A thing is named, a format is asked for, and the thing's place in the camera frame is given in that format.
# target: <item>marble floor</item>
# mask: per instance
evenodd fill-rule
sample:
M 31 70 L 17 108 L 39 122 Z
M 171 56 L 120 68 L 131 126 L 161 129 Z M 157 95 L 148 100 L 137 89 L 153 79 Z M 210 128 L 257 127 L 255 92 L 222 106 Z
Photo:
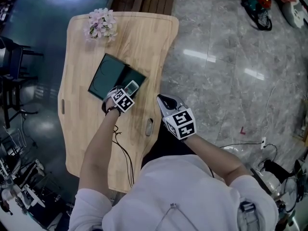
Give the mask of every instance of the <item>marble floor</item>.
M 273 1 L 273 29 L 259 31 L 240 1 L 174 0 L 172 15 L 180 27 L 161 93 L 178 95 L 192 108 L 204 139 L 224 146 L 258 143 L 265 136 L 266 144 L 278 148 L 275 161 L 291 170 L 305 151 L 292 134 L 307 94 L 308 26 L 289 26 Z M 226 150 L 253 167 L 275 156 L 273 146 Z M 269 184 L 273 190 L 277 182 Z

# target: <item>wooden table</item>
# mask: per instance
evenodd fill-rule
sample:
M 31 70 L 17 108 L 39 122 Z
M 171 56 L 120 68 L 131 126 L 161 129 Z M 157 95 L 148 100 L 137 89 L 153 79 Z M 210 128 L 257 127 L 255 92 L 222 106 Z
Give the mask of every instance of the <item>wooden table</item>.
M 79 176 L 85 150 L 101 124 L 102 101 L 88 92 L 92 78 L 105 53 L 111 54 L 146 76 L 135 97 L 135 105 L 121 115 L 116 125 L 119 143 L 129 153 L 134 177 L 138 178 L 142 158 L 157 140 L 161 121 L 156 96 L 164 61 L 178 33 L 175 17 L 137 12 L 115 12 L 118 35 L 107 43 L 105 38 L 86 41 L 83 27 L 88 15 L 75 16 L 67 29 L 66 57 L 58 95 L 58 114 L 66 147 L 67 170 Z M 149 119 L 153 131 L 146 136 Z M 126 160 L 121 149 L 113 144 L 108 168 L 109 188 L 128 192 Z

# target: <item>black chair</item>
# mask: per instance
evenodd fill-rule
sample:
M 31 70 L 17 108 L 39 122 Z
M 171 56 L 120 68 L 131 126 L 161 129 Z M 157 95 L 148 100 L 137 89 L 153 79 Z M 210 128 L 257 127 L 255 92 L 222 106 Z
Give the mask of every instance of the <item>black chair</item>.
M 26 45 L 18 45 L 13 42 L 13 40 L 0 37 L 0 49 L 5 48 L 3 64 L 1 68 L 1 75 L 9 74 L 10 79 L 18 79 L 19 77 L 23 79 L 29 79 L 29 77 L 20 76 L 21 62 L 23 55 L 36 55 L 43 56 L 41 53 L 36 53 L 34 51 L 25 50 L 26 48 L 31 48 Z
M 20 110 L 20 88 L 21 86 L 31 79 L 38 79 L 37 76 L 25 77 L 20 76 L 21 62 L 23 55 L 38 55 L 43 54 L 35 53 L 34 51 L 27 51 L 24 48 L 30 48 L 30 46 L 18 45 L 11 39 L 6 37 L 0 37 L 0 49 L 5 48 L 5 54 L 3 59 L 3 72 L 8 74 L 0 76 L 2 80 L 2 106 L 4 109 L 5 127 L 10 128 L 10 121 L 12 121 L 19 114 L 37 114 L 37 112 L 26 112 Z M 13 102 L 13 90 L 15 90 L 15 102 Z M 9 109 L 13 108 L 17 112 L 9 118 Z

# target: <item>black wire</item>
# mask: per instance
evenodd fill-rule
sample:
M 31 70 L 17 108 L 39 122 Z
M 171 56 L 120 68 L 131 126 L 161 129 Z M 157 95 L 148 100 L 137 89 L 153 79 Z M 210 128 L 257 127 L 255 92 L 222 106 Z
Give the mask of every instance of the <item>black wire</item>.
M 262 142 L 260 142 L 260 143 L 237 143 L 237 144 L 262 144 L 262 143 L 264 143 L 264 141 L 262 141 Z M 220 148 L 224 148 L 224 147 L 230 146 L 230 145 L 237 145 L 237 144 L 228 144 L 228 145 L 221 146 Z M 274 156 L 274 159 L 272 160 L 272 161 L 274 162 L 275 159 L 276 159 L 276 157 L 277 157 L 277 154 L 278 154 L 278 149 L 277 149 L 277 146 L 276 146 L 276 145 L 271 144 L 271 143 L 268 143 L 267 145 L 263 146 L 263 148 L 265 148 L 265 147 L 267 147 L 267 146 L 269 146 L 269 145 L 274 146 L 275 149 L 276 149 L 276 154 L 275 154 L 275 156 Z
M 30 135 L 26 135 L 25 130 L 24 130 L 24 123 L 25 123 L 25 121 L 26 121 L 25 115 L 22 115 L 22 118 L 24 119 L 23 122 L 22 122 L 22 124 L 21 124 L 21 130 L 22 130 L 22 132 L 24 133 L 24 135 L 25 135 L 27 138 L 30 138 L 30 139 L 32 140 L 33 143 L 37 144 L 37 143 L 34 141 L 34 139 L 33 139 Z
M 283 195 L 285 194 L 285 187 L 286 187 L 286 185 L 287 185 L 287 182 L 288 182 L 288 180 L 289 179 L 293 179 L 293 178 L 291 178 L 291 177 L 288 177 L 287 179 L 286 179 L 286 181 L 285 181 L 285 185 L 284 185 L 284 189 L 283 189 Z M 290 210 L 286 210 L 286 213 L 290 213 L 290 212 L 292 212 L 293 211 L 293 209 L 295 208 L 295 206 L 296 206 L 296 203 L 297 203 L 297 197 L 296 197 L 296 199 L 295 199 L 295 203 L 294 203 L 294 205 L 293 205 L 293 207 L 290 209 Z
M 262 144 L 262 143 L 263 143 L 263 141 L 261 143 L 238 143 L 238 144 Z M 230 145 L 237 145 L 237 144 L 228 144 L 228 145 L 221 146 L 220 148 L 230 146 Z
M 268 145 L 272 145 L 272 146 L 274 146 L 274 147 L 275 147 L 275 149 L 276 149 L 276 154 L 275 154 L 275 156 L 274 156 L 274 159 L 272 160 L 272 161 L 274 162 L 274 161 L 275 161 L 275 159 L 276 159 L 276 157 L 277 157 L 277 154 L 278 154 L 278 149 L 277 149 L 277 146 L 276 146 L 276 145 L 274 145 L 274 144 L 269 143 L 269 144 L 267 144 L 267 145 L 263 146 L 263 148 L 267 147 Z
M 208 167 L 208 168 L 210 169 L 213 178 L 215 178 L 215 177 L 214 177 L 214 173 L 213 173 L 213 171 L 211 170 L 211 168 L 210 168 L 210 167 Z
M 128 181 L 129 181 L 130 187 L 132 187 L 132 185 L 135 183 L 133 163 L 132 163 L 132 160 L 131 160 L 131 158 L 130 158 L 128 152 L 127 152 L 127 151 L 120 145 L 120 143 L 117 141 L 117 135 L 118 135 L 118 134 L 121 134 L 121 132 L 117 132 L 117 131 L 119 130 L 118 126 L 115 126 L 115 128 L 116 128 L 116 129 L 114 130 L 114 133 L 115 133 L 115 141 L 112 141 L 112 142 L 115 143 L 115 144 L 117 144 L 117 145 L 121 148 L 121 150 L 122 150 L 122 152 L 123 152 L 123 154 L 124 154 L 124 156 L 125 156 L 125 159 L 126 159 L 126 166 L 127 166 L 127 173 L 128 173 Z M 128 172 L 128 161 L 127 161 L 127 157 L 126 157 L 126 156 L 128 156 L 129 163 L 130 163 L 130 175 L 129 175 L 129 172 Z
M 133 163 L 132 163 L 132 160 L 128 154 L 128 152 L 120 145 L 120 143 L 117 141 L 117 138 L 116 136 L 118 134 L 121 134 L 121 132 L 117 132 L 119 130 L 118 126 L 115 126 L 116 127 L 116 131 L 115 131 L 115 141 L 117 143 L 117 145 L 122 149 L 122 151 L 124 153 L 126 153 L 126 155 L 128 156 L 129 158 L 129 161 L 130 161 L 130 181 L 132 182 L 132 184 L 135 184 L 135 179 L 134 179 L 134 169 L 133 169 Z
M 128 161 L 127 161 L 127 157 L 126 157 L 126 154 L 124 153 L 124 151 L 122 150 L 123 154 L 124 154 L 124 157 L 125 157 L 125 160 L 126 160 L 126 169 L 127 169 L 127 177 L 128 177 L 128 182 L 129 182 L 129 186 L 132 187 L 131 185 L 131 182 L 130 182 L 130 179 L 129 179 L 129 173 L 128 173 Z

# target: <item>gray tile floor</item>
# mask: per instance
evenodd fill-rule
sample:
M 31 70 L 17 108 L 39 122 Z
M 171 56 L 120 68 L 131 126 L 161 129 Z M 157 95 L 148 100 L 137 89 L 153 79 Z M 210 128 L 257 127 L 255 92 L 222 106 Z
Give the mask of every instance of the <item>gray tile floor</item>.
M 60 193 L 67 201 L 77 192 L 78 179 L 65 167 L 65 144 L 57 113 L 57 96 L 62 79 L 66 49 L 66 29 L 69 20 L 107 6 L 108 0 L 17 0 L 9 21 L 2 33 L 16 43 L 29 45 L 44 57 L 27 56 L 23 65 L 31 75 L 38 76 L 38 83 L 23 89 L 22 103 L 27 111 L 38 110 L 24 123 L 26 135 L 38 144 L 37 150 L 27 155 L 37 157 L 51 172 L 51 178 L 61 187 Z M 17 142 L 16 130 L 20 118 L 11 123 L 9 132 Z
M 258 31 L 240 1 L 174 1 L 180 28 L 161 93 L 177 94 L 193 109 L 198 133 L 208 141 L 223 146 L 266 136 L 278 147 L 276 162 L 291 170 L 305 151 L 292 133 L 307 90 L 308 26 L 289 26 L 273 1 L 273 29 Z M 253 167 L 275 155 L 272 146 L 228 150 Z M 275 189 L 270 173 L 264 179 Z

